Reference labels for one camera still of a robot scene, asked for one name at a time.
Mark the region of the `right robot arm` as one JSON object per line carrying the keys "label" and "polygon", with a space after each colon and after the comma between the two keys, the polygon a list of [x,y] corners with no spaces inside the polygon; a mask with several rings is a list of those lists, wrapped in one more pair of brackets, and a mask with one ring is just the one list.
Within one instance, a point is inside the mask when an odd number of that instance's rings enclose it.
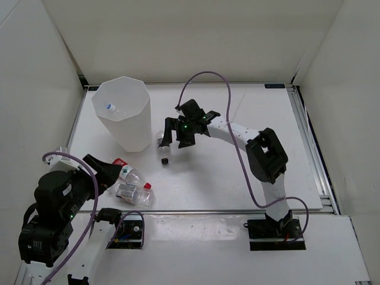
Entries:
{"label": "right robot arm", "polygon": [[257,131],[228,122],[218,112],[204,112],[194,99],[179,106],[177,111],[177,118],[165,119],[160,146],[170,146],[172,132],[176,132],[179,148],[195,145],[195,135],[201,134],[223,140],[238,151],[244,151],[251,173],[261,182],[264,191],[267,232],[276,238],[286,233],[293,217],[284,188],[284,173],[289,159],[275,131],[271,128]]}

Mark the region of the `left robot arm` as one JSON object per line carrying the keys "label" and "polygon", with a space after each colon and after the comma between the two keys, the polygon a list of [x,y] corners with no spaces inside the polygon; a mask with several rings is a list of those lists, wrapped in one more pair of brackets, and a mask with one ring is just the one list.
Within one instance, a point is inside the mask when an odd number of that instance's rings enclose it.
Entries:
{"label": "left robot arm", "polygon": [[82,160],[61,151],[43,156],[49,171],[34,191],[35,203],[24,214],[18,248],[33,284],[94,284],[94,276],[111,238],[123,234],[121,211],[97,210],[72,249],[72,221],[88,200],[118,180],[121,166],[91,155]]}

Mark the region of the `black label plastic bottle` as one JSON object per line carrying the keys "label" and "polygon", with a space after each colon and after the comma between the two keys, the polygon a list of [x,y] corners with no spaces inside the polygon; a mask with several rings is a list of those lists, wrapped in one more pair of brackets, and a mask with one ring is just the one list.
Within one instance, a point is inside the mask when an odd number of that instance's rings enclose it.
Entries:
{"label": "black label plastic bottle", "polygon": [[162,166],[168,166],[170,162],[171,149],[167,145],[162,145],[164,131],[160,130],[156,134],[157,155]]}

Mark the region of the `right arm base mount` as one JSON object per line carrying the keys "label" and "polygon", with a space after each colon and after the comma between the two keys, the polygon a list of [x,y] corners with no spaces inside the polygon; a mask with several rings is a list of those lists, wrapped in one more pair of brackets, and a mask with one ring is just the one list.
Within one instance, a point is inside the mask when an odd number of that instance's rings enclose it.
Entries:
{"label": "right arm base mount", "polygon": [[301,236],[298,218],[293,218],[281,233],[265,220],[248,220],[243,224],[248,230],[251,251],[302,251],[306,250],[305,240]]}

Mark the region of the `clear unlabelled plastic bottle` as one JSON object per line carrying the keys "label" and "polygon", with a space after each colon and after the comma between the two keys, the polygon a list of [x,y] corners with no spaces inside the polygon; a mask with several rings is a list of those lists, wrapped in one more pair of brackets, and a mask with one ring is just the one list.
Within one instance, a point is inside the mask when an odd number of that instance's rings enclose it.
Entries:
{"label": "clear unlabelled plastic bottle", "polygon": [[118,114],[120,112],[119,108],[117,108],[114,104],[108,104],[106,106],[106,111],[110,114]]}

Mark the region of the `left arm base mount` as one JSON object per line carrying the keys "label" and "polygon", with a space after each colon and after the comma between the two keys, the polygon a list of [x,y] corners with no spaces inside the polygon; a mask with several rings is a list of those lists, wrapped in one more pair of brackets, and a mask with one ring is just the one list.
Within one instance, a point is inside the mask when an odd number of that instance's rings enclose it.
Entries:
{"label": "left arm base mount", "polygon": [[145,224],[138,214],[124,218],[118,233],[107,249],[142,249]]}

